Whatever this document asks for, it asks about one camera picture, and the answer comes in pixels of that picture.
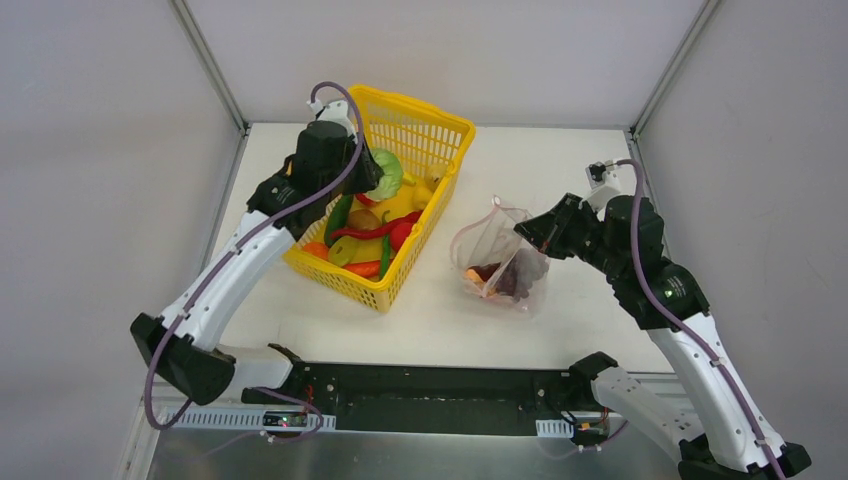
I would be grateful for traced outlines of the clear pink-dotted zip bag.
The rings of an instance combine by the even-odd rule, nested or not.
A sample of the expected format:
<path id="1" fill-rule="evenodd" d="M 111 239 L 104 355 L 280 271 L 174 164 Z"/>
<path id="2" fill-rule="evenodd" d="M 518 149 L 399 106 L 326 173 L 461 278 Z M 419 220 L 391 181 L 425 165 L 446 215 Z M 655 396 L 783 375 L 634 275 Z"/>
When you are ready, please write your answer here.
<path id="1" fill-rule="evenodd" d="M 530 217 L 529 211 L 517 208 L 495 195 L 491 199 L 489 212 L 481 219 L 460 229 L 449 247 L 449 258 L 453 267 L 459 272 L 461 284 L 466 292 L 485 303 L 527 316 L 534 315 L 545 299 L 547 275 L 550 269 L 550 259 L 547 256 L 547 274 L 534 283 L 530 296 L 519 302 L 496 293 L 492 296 L 481 297 L 464 274 L 471 266 L 500 263 L 500 268 L 488 283 L 494 288 L 502 271 L 520 248 L 536 250 L 513 231 L 517 223 L 528 220 Z"/>

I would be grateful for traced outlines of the yellow-green pepper toy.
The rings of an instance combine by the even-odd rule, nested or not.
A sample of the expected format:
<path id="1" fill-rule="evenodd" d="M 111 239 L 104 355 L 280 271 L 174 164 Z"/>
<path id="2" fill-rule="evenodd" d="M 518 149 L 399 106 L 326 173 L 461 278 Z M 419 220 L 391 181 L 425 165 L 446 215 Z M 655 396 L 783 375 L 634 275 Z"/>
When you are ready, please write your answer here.
<path id="1" fill-rule="evenodd" d="M 380 260 L 383 242 L 380 239 L 359 240 L 349 236 L 338 239 L 328 250 L 328 261 L 344 267 L 354 263 Z"/>

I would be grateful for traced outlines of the yellow plastic basket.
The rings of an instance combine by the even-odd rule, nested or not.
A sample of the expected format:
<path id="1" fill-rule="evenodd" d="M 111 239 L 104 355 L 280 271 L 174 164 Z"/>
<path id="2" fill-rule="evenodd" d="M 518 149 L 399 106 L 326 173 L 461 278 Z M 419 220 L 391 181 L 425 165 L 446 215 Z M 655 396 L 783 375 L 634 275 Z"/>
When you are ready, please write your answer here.
<path id="1" fill-rule="evenodd" d="M 385 277 L 363 278 L 304 253 L 309 242 L 324 241 L 327 221 L 313 224 L 301 240 L 284 254 L 284 261 L 297 273 L 379 312 L 386 312 L 445 210 L 457 182 L 464 155 L 476 134 L 474 124 L 441 108 L 400 93 L 365 85 L 349 90 L 359 108 L 368 146 L 394 153 L 400 160 L 406 180 L 397 195 L 364 207 L 354 198 L 352 211 L 369 209 L 383 221 L 422 211 L 410 236 L 398 252 L 392 250 Z M 430 165 L 444 164 L 448 173 L 435 191 L 430 191 L 424 175 Z"/>

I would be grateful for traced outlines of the red tomato toy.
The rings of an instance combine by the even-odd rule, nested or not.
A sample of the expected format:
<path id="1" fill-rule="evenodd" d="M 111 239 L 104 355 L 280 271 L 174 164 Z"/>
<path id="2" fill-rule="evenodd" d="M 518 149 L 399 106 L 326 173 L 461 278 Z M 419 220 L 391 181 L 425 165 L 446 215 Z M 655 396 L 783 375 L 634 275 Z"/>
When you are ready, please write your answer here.
<path id="1" fill-rule="evenodd" d="M 359 201 L 366 208 L 373 208 L 377 205 L 377 203 L 374 200 L 371 200 L 370 198 L 368 198 L 363 193 L 356 194 L 355 198 L 356 198 L 357 201 Z"/>

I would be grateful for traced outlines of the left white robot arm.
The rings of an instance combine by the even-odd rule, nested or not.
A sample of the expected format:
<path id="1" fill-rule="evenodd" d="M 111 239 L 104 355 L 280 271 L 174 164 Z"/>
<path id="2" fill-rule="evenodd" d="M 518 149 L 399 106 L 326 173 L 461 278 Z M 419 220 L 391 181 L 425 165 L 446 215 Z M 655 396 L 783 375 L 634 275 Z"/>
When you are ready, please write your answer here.
<path id="1" fill-rule="evenodd" d="M 382 171 L 366 150 L 363 135 L 337 121 L 316 120 L 300 132 L 294 153 L 258 184 L 199 277 L 161 314 L 132 322 L 147 383 L 161 378 L 197 405 L 257 387 L 286 405 L 303 396 L 305 378 L 280 347 L 226 347 L 221 337 L 256 283 L 333 200 L 376 187 Z"/>

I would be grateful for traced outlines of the purple grapes toy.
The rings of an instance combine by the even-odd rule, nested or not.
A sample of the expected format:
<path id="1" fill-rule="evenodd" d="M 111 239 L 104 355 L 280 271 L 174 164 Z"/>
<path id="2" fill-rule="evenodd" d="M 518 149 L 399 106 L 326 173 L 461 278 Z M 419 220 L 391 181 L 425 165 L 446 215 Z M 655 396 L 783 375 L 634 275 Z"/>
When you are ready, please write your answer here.
<path id="1" fill-rule="evenodd" d="M 548 271 L 548 258 L 538 251 L 520 248 L 495 283 L 495 293 L 514 302 L 527 299 L 534 283 Z"/>

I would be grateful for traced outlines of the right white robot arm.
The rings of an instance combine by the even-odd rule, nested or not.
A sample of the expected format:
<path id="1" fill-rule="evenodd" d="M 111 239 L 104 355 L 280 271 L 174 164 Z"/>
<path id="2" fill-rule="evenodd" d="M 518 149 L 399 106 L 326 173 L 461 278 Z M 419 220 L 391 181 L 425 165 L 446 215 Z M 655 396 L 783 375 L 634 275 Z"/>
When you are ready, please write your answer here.
<path id="1" fill-rule="evenodd" d="M 741 381 L 694 276 L 663 252 L 664 220 L 644 197 L 619 195 L 603 213 L 567 194 L 516 233 L 549 258 L 602 272 L 619 305 L 672 366 L 694 415 L 639 386 L 596 352 L 569 370 L 569 400 L 622 415 L 656 442 L 683 479 L 788 479 L 810 467 L 807 450 L 770 425 Z"/>

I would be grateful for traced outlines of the green cabbage toy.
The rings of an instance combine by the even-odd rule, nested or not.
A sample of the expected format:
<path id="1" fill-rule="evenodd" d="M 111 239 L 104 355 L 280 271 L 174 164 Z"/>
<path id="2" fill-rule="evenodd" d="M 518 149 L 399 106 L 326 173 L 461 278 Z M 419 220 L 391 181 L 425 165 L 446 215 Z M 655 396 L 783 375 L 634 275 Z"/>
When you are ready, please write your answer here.
<path id="1" fill-rule="evenodd" d="M 386 149 L 375 148 L 371 154 L 375 163 L 381 167 L 383 175 L 377 186 L 365 193 L 365 197 L 374 202 L 389 200 L 397 195 L 403 185 L 402 164 L 394 153 Z"/>

